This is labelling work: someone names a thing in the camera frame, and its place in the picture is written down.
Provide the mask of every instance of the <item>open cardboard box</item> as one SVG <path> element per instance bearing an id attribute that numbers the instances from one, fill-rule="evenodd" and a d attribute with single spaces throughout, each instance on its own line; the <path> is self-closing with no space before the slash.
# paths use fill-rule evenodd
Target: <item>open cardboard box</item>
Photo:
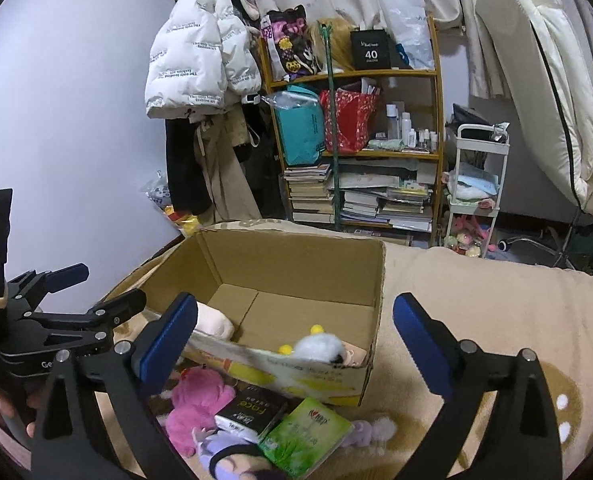
<path id="1" fill-rule="evenodd" d="M 357 406 L 368 383 L 381 316 L 384 247 L 378 240 L 278 231 L 206 229 L 137 269 L 110 297 L 138 286 L 161 314 L 180 292 L 223 312 L 230 342 L 194 332 L 184 355 L 298 397 Z M 314 324 L 368 351 L 357 368 L 276 351 Z"/>

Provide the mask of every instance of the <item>red gift bag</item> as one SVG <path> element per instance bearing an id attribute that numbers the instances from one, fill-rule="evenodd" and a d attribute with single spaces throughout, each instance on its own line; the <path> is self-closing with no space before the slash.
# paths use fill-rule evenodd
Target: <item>red gift bag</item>
<path id="1" fill-rule="evenodd" d="M 325 149 L 331 152 L 333 125 L 329 111 L 330 91 L 321 92 L 320 100 L 325 114 Z M 352 154 L 366 147 L 369 140 L 369 119 L 377 109 L 378 101 L 378 95 L 360 94 L 343 89 L 336 91 L 339 153 Z"/>

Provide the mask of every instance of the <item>white puffer jacket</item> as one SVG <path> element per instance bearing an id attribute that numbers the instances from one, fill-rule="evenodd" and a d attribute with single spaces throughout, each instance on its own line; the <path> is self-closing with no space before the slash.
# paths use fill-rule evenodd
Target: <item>white puffer jacket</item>
<path id="1" fill-rule="evenodd" d="M 148 117 L 197 122 L 258 92 L 249 41 L 231 0 L 178 0 L 150 51 Z"/>

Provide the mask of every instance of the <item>beige blanket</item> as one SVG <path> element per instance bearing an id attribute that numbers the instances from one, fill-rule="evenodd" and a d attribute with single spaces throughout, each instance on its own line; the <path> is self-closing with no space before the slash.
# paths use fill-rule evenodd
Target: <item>beige blanket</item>
<path id="1" fill-rule="evenodd" d="M 216 228 L 329 233 L 281 221 L 237 222 Z M 553 399 L 561 407 L 557 419 L 568 476 L 593 445 L 593 276 L 471 259 L 443 248 L 424 251 L 386 244 L 384 314 L 374 370 L 362 406 L 338 411 L 351 420 L 387 412 L 399 430 L 383 456 L 370 450 L 338 450 L 311 478 L 394 478 L 441 407 L 441 399 L 427 390 L 394 327 L 391 306 L 402 292 L 412 292 L 457 339 L 473 339 L 488 352 L 513 355 L 525 347 L 537 352 Z M 135 336 L 143 325 L 142 319 L 133 320 L 120 327 L 118 338 L 126 332 Z M 491 396 L 485 398 L 453 473 L 467 467 L 474 457 L 492 402 Z M 106 399 L 101 399 L 101 405 L 122 463 L 138 472 Z M 194 459 L 188 463 L 199 478 L 210 478 Z"/>

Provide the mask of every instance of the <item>teal bag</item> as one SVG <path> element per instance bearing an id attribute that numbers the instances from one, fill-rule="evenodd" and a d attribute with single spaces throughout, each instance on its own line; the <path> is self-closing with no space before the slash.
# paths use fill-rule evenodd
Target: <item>teal bag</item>
<path id="1" fill-rule="evenodd" d="M 302 86 L 290 85 L 288 91 L 307 94 L 318 99 L 318 95 Z M 316 107 L 276 110 L 278 131 L 283 143 L 283 153 L 288 166 L 314 164 L 323 152 L 323 109 Z"/>

